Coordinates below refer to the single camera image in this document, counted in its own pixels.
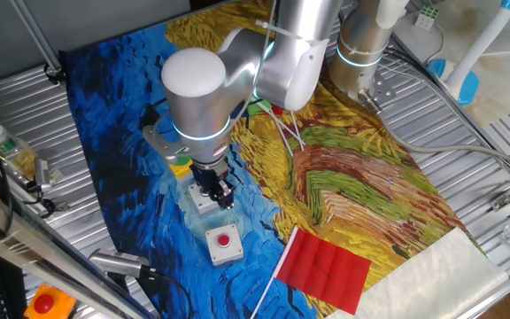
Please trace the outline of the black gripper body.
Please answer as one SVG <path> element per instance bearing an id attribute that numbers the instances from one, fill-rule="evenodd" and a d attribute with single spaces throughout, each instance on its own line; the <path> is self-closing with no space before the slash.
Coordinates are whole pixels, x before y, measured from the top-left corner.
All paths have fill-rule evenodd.
<path id="1" fill-rule="evenodd" d="M 212 191 L 221 191 L 219 182 L 227 178 L 228 164 L 224 159 L 213 163 L 193 161 L 190 169 L 201 192 L 210 197 Z"/>

